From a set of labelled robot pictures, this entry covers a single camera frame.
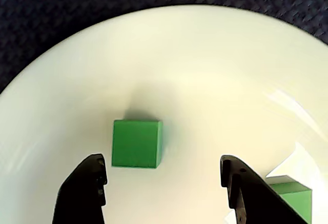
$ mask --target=table surface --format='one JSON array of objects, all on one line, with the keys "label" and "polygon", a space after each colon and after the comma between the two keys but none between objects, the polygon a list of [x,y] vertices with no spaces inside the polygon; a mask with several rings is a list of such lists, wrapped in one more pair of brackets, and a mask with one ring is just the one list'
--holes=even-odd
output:
[{"label": "table surface", "polygon": [[70,35],[115,16],[176,4],[264,13],[328,43],[328,0],[0,0],[0,92],[25,66]]}]

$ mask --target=white bowl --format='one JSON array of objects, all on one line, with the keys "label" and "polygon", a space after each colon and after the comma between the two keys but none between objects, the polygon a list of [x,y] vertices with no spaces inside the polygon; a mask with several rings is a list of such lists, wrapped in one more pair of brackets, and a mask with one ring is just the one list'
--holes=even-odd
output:
[{"label": "white bowl", "polygon": [[[222,223],[222,154],[266,175],[299,141],[328,172],[327,70],[327,45],[237,9],[165,7],[83,30],[1,94],[0,222],[51,223],[61,183],[100,152],[107,223]],[[124,117],[163,120],[156,170],[111,167]]]}]

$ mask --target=partially visible green block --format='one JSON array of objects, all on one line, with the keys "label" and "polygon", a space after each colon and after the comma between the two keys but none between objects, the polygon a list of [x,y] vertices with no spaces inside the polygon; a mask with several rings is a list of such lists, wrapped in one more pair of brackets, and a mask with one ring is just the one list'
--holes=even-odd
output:
[{"label": "partially visible green block", "polygon": [[270,185],[303,219],[312,222],[312,190],[288,176],[280,177],[282,182]]},{"label": "partially visible green block", "polygon": [[162,122],[114,121],[112,166],[157,168],[161,149]]}]

